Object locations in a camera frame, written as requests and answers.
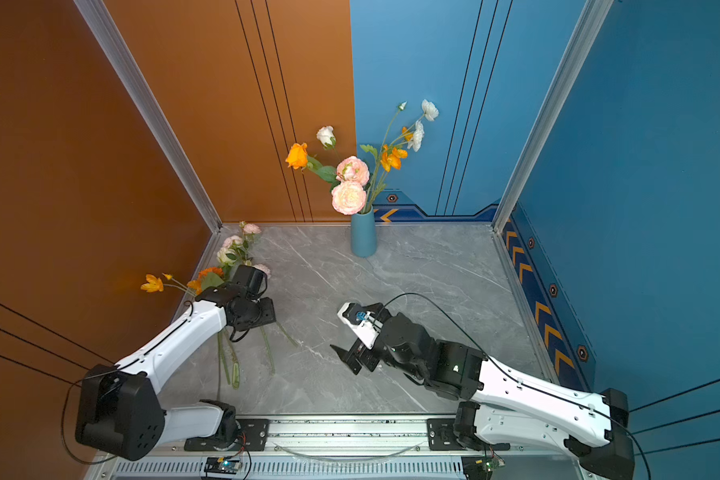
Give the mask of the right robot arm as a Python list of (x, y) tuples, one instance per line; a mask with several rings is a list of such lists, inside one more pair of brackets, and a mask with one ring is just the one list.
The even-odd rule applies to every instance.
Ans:
[(633, 477), (624, 392), (591, 393), (550, 383), (478, 348), (435, 339), (422, 325), (381, 304), (347, 302), (337, 317), (356, 337), (350, 349), (334, 349), (353, 373), (385, 365), (457, 402), (452, 430), (460, 447), (485, 452), (532, 445), (559, 451), (599, 477)]

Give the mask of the teal ceramic vase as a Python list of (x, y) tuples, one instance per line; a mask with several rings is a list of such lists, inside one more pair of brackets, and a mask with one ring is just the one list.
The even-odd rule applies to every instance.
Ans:
[(377, 249), (375, 217), (372, 211), (351, 217), (351, 249), (360, 258), (372, 256)]

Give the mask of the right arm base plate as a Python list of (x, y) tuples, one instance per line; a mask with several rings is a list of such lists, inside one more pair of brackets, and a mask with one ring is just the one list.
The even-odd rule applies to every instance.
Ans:
[(507, 452), (509, 443), (489, 444), (477, 435), (477, 427), (457, 423), (454, 417), (426, 420), (428, 445), (431, 451)]

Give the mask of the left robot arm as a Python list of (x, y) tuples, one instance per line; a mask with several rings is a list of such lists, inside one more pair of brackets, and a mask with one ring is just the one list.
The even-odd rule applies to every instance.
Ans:
[(89, 370), (77, 383), (75, 440), (131, 461), (180, 440), (212, 450), (239, 443), (242, 428), (234, 406), (203, 400), (166, 410), (158, 395), (209, 338), (232, 328), (232, 339), (240, 340), (249, 330), (275, 321), (273, 301), (265, 295), (268, 277), (259, 268), (238, 267), (230, 280), (205, 288), (178, 320), (143, 347), (113, 366)]

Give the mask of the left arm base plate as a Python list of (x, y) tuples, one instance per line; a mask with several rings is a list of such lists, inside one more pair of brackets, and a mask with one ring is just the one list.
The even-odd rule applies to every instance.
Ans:
[(183, 449), (189, 452), (261, 452), (265, 449), (270, 422), (267, 419), (235, 419), (222, 424), (210, 437), (187, 439)]

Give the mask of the small pink rose spray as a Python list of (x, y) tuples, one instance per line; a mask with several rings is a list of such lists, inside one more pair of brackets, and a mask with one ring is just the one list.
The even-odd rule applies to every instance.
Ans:
[[(262, 271), (265, 275), (265, 280), (270, 280), (271, 269), (269, 269), (269, 267), (262, 263), (255, 263), (254, 258), (251, 255), (251, 249), (253, 248), (257, 239), (260, 238), (262, 234), (262, 229), (254, 223), (242, 221), (239, 223), (239, 231), (239, 234), (234, 234), (223, 241), (222, 246), (219, 248), (216, 254), (219, 265), (218, 267), (211, 268), (209, 272), (213, 271), (213, 273), (220, 274), (220, 278), (222, 278), (223, 280), (229, 280), (232, 278), (232, 274), (235, 273), (240, 266), (248, 266)], [(280, 333), (284, 335), (285, 338), (295, 348), (298, 348), (300, 346), (300, 344), (294, 338), (292, 338), (292, 336), (285, 330), (285, 328), (276, 320), (274, 322), (274, 325), (277, 326)], [(259, 328), (259, 330), (264, 341), (265, 352), (270, 367), (270, 375), (274, 376), (276, 373), (276, 364), (275, 357), (272, 352), (272, 347), (269, 342), (269, 337), (267, 335), (268, 331), (264, 329), (264, 327)], [(228, 341), (228, 349), (231, 355), (230, 358), (232, 359), (234, 373), (234, 375), (229, 378), (231, 378), (235, 382), (240, 379), (240, 362), (236, 356), (233, 344), (237, 343), (237, 341), (239, 340), (242, 340), (245, 332), (243, 332), (243, 334), (241, 334), (239, 337), (235, 337), (235, 334), (232, 334), (231, 340)]]

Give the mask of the white ranunculus flower stem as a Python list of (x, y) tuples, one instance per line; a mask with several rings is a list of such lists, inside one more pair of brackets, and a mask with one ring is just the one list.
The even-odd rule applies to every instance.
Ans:
[[(420, 150), (420, 148), (423, 144), (423, 141), (424, 141), (424, 137), (425, 137), (425, 123), (426, 122), (434, 122), (439, 116), (439, 110), (433, 102), (424, 99), (421, 102), (421, 113), (418, 115), (418, 117), (414, 121), (412, 121), (409, 125), (402, 125), (400, 131), (397, 133), (394, 133), (393, 127), (396, 125), (399, 115), (406, 110), (406, 107), (407, 107), (406, 101), (400, 102), (399, 104), (396, 105), (396, 110), (392, 117), (392, 120), (389, 122), (389, 124), (387, 125), (387, 127), (385, 129), (385, 133), (384, 133), (383, 140), (381, 142), (381, 146), (384, 143), (388, 143), (389, 141), (397, 138), (401, 134), (403, 127), (413, 127), (414, 128), (414, 138), (409, 143), (409, 150), (408, 150), (408, 156), (409, 156), (411, 153), (417, 153)], [(376, 168), (377, 156), (379, 154), (380, 147), (373, 154), (374, 160), (375, 160), (375, 168)], [(374, 173), (371, 177), (371, 186), (370, 186), (369, 192), (374, 195), (378, 195), (382, 191), (378, 194), (372, 192), (373, 177), (374, 177)]]

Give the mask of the orange poppy flower stem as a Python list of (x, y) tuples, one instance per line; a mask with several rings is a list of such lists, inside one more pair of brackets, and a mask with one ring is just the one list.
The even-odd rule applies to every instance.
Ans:
[(372, 181), (373, 193), (380, 193), (384, 188), (386, 176), (392, 170), (399, 170), (402, 167), (402, 160), (408, 156), (409, 143), (413, 138), (414, 128), (403, 127), (397, 138), (380, 147)]

